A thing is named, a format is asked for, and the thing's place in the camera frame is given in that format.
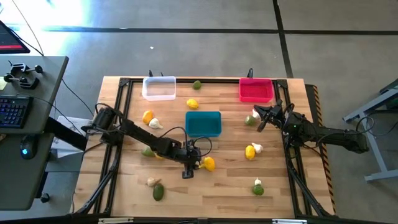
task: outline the blue container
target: blue container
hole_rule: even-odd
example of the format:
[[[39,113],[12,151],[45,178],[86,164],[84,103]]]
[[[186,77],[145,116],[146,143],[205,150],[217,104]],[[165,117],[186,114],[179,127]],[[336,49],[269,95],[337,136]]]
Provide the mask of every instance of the blue container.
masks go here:
[[[185,129],[190,137],[218,137],[221,134],[221,113],[219,111],[188,111],[185,115]]]

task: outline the concrete floor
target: concrete floor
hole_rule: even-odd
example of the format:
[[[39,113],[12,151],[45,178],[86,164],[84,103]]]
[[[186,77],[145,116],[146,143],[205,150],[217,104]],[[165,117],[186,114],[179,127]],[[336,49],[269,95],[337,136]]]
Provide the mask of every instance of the concrete floor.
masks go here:
[[[36,30],[45,54],[69,56],[64,79],[90,107],[96,103],[104,75],[146,75],[151,69],[175,76],[242,77],[252,67],[255,77],[286,77],[278,34],[41,31],[43,26],[276,29],[272,0],[16,3]],[[40,7],[41,13],[30,10],[33,6]],[[279,6],[285,29],[398,30],[396,0],[279,0]],[[14,6],[4,2],[0,19],[23,24],[16,15]],[[21,37],[36,45],[26,26],[20,28]],[[318,86],[326,126],[352,128],[341,118],[398,77],[398,35],[286,35],[286,42],[294,77]],[[64,103],[71,100],[72,106]],[[67,116],[91,116],[64,86],[57,95],[57,107]],[[389,124],[397,119],[389,118]],[[389,124],[380,121],[385,128],[378,129],[382,133]],[[398,167],[392,142],[397,135],[393,132],[381,139],[390,168]],[[357,155],[340,147],[328,149],[337,215],[398,223],[398,178],[367,184],[363,176],[379,171],[371,152]],[[79,161],[74,156],[57,163],[78,170]],[[77,177],[77,173],[51,173],[45,185],[51,203],[35,202],[24,212],[0,212],[0,220],[67,213]]]

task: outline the garlic bulb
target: garlic bulb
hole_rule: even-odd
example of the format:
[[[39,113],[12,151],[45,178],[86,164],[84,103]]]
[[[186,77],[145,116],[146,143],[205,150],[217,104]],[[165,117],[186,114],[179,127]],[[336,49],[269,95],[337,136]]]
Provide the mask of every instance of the garlic bulb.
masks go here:
[[[147,185],[148,185],[149,187],[153,187],[153,186],[155,186],[157,183],[159,183],[160,180],[161,180],[161,179],[155,179],[155,178],[149,177],[149,178],[147,179]]]
[[[257,154],[259,154],[260,152],[262,152],[262,150],[264,149],[262,145],[260,144],[256,144],[256,143],[251,143],[254,147],[254,150],[256,151]]]
[[[255,109],[253,109],[252,111],[253,111],[253,117],[254,118],[256,118],[256,119],[260,119],[261,118],[259,113],[257,113],[257,111]]]
[[[163,129],[163,126],[160,125],[159,120],[157,118],[154,118],[149,122],[149,127],[154,128],[154,129],[157,129],[157,128]]]
[[[261,180],[257,177],[257,179],[254,181],[254,185],[261,185]]]

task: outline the wooden table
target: wooden table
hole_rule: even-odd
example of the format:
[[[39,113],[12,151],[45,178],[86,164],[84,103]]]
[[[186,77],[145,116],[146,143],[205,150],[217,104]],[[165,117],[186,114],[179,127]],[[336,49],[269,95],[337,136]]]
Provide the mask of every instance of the wooden table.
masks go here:
[[[104,77],[98,101],[114,105],[120,77]],[[308,119],[311,112],[302,79],[288,79],[290,98],[295,111]],[[195,171],[192,179],[182,179],[183,165],[174,161],[144,157],[144,145],[125,137],[116,184],[113,217],[214,217],[214,218],[288,218],[293,217],[292,199],[287,178],[280,131],[267,125],[263,132],[257,126],[244,125],[251,114],[253,103],[242,103],[238,98],[238,84],[203,84],[201,90],[193,90],[191,84],[178,83],[177,97],[173,101],[147,101],[141,95],[142,84],[135,83],[128,118],[140,127],[160,136],[174,126],[185,127],[186,101],[196,99],[199,111],[220,111],[222,133],[213,138],[213,150],[209,154],[216,161],[216,170]],[[273,105],[275,101],[260,105]],[[152,110],[164,129],[154,130],[141,118],[146,110]],[[174,130],[168,137],[183,141],[183,133]],[[98,143],[100,136],[90,137],[87,147]],[[252,142],[262,144],[264,151],[249,161],[244,149]],[[206,152],[208,145],[200,145]],[[87,152],[74,197],[76,209],[80,208],[98,185],[105,146]],[[302,149],[302,159],[307,185],[326,211],[333,213],[326,177],[319,155]],[[161,178],[165,196],[160,202],[152,198],[152,189],[145,185],[148,177]],[[264,195],[251,192],[258,177],[264,187]],[[103,196],[104,208],[107,189]],[[304,211],[302,194],[298,191],[300,208]]]

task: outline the black keyboard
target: black keyboard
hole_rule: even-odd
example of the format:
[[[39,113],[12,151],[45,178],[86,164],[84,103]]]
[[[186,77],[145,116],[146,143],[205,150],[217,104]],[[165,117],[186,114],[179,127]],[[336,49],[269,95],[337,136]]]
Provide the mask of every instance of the black keyboard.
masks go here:
[[[0,128],[23,128],[33,98],[0,95]]]

